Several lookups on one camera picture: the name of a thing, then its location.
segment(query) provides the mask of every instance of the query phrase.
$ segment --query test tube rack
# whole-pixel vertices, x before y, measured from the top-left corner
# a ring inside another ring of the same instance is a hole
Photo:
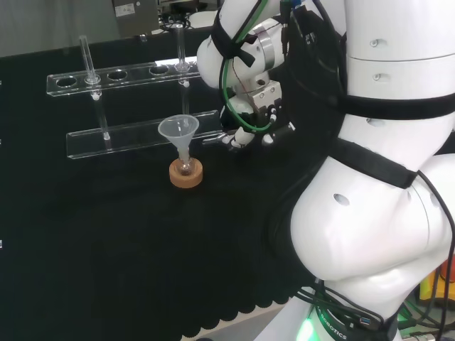
[[[47,78],[47,93],[50,96],[89,93],[95,108],[98,128],[67,133],[68,158],[88,158],[169,143],[158,133],[158,125],[162,119],[109,126],[102,103],[102,92],[120,87],[178,82],[181,89],[182,112],[176,114],[190,114],[188,91],[191,79],[200,77],[200,75],[196,57],[186,58],[185,56],[185,28],[183,25],[177,24],[174,26],[174,30],[177,37],[178,59],[105,69],[94,68],[87,37],[80,36],[85,71],[49,75]],[[216,136],[222,131],[218,111],[192,115],[197,117],[200,122],[199,130],[194,136],[195,139]]]

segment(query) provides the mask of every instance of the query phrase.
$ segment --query rack hole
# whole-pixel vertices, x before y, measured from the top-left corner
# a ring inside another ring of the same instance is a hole
[[[127,77],[128,73],[126,71],[123,71],[123,70],[116,70],[114,72],[111,72],[107,75],[107,78],[109,78],[110,80],[115,80],[115,81],[120,81],[120,80],[124,80],[126,77]]]
[[[74,84],[76,84],[76,79],[73,76],[62,78],[57,81],[58,87],[72,87]]]
[[[152,75],[163,75],[169,71],[169,68],[166,65],[152,66],[149,71]]]

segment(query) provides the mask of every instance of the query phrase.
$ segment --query test tube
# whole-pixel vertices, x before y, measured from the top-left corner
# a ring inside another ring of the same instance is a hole
[[[178,23],[175,26],[175,32],[177,35],[178,54],[178,64],[176,66],[176,69],[179,72],[188,72],[190,70],[190,65],[185,62],[185,28],[181,23]]]
[[[87,83],[94,85],[99,82],[95,74],[95,68],[93,67],[92,55],[90,54],[90,49],[88,47],[87,36],[80,36],[80,49],[82,50],[82,57],[84,58],[84,65],[87,71]]]
[[[190,92],[190,81],[188,78],[181,78],[178,80],[180,85],[181,97],[182,97],[182,114],[190,114],[190,101],[188,98],[188,93]]]
[[[93,67],[92,55],[90,54],[90,49],[88,46],[87,36],[80,36],[80,49],[82,51],[82,57],[84,60],[85,69],[87,71],[87,77],[85,81],[87,84],[92,85],[93,87],[100,82],[100,76],[95,73],[95,68]],[[90,92],[92,99],[95,103],[95,111],[97,115],[98,124],[100,125],[102,136],[105,141],[111,139],[109,135],[109,127],[107,125],[105,110],[102,106],[102,91],[101,90],[92,90]]]

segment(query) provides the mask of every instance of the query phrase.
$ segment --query green cable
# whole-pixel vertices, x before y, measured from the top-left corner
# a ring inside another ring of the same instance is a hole
[[[245,39],[245,37],[247,36],[248,32],[251,31],[253,26],[256,24],[257,19],[260,17],[262,11],[264,10],[264,7],[267,5],[267,1],[268,0],[262,0],[261,4],[259,5],[259,7],[258,7],[258,9],[256,11],[256,13],[251,18],[250,23],[241,32],[241,34],[240,34],[239,38],[237,39],[236,43],[239,43],[243,39]],[[240,126],[243,126],[244,128],[245,127],[248,128],[249,130],[251,130],[251,132],[253,134],[262,133],[262,132],[267,131],[270,128],[270,126],[272,125],[272,123],[268,123],[268,125],[263,126],[263,127],[252,126],[251,124],[248,124],[242,117],[240,117],[240,115],[234,110],[234,107],[231,105],[229,97],[228,97],[227,86],[226,86],[226,84],[228,82],[227,79],[228,79],[229,61],[230,60],[226,60],[225,64],[223,65],[223,96],[225,98],[226,105],[227,105],[228,109],[234,115],[235,119],[238,121]]]

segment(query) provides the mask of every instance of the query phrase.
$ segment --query yellow object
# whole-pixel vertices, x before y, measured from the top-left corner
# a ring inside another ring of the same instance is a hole
[[[433,291],[433,282],[434,276],[436,272],[433,271],[428,277],[426,277],[420,283],[420,300],[427,301],[432,298],[432,291]],[[446,285],[446,281],[439,277],[438,279],[438,286],[436,289],[436,298],[444,298],[444,286]],[[449,286],[449,300],[455,301],[455,283],[450,283]]]

